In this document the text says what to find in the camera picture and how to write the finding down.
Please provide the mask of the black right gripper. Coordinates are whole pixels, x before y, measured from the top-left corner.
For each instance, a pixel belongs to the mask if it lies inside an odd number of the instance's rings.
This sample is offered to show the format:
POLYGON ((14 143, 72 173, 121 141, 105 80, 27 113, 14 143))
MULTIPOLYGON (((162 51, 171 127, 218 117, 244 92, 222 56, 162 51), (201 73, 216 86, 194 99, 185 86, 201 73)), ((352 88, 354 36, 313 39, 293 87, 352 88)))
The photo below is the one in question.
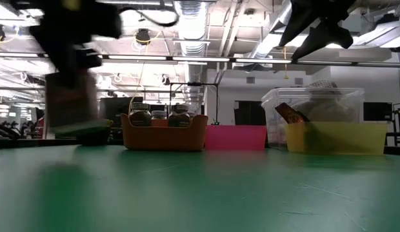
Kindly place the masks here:
MULTIPOLYGON (((292 13, 279 46, 286 46, 317 18, 332 22, 343 21, 348 17, 349 8, 354 3, 355 0, 292 0, 292 13)), ((347 49, 353 41, 350 32, 337 24, 318 24, 315 28, 310 28, 308 36, 292 55, 292 60, 298 60, 329 44, 347 49)))

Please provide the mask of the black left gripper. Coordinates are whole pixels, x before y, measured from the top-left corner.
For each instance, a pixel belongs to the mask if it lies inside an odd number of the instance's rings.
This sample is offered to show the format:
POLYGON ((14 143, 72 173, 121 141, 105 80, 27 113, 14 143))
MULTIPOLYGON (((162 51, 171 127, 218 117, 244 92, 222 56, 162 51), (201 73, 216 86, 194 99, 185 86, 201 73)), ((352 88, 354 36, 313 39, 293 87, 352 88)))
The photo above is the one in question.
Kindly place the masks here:
POLYGON ((32 4, 43 16, 38 26, 30 27, 30 33, 58 70, 71 70, 58 71, 55 86, 86 88, 87 69, 101 65, 95 51, 83 46, 91 41, 89 24, 96 2, 38 0, 32 4))

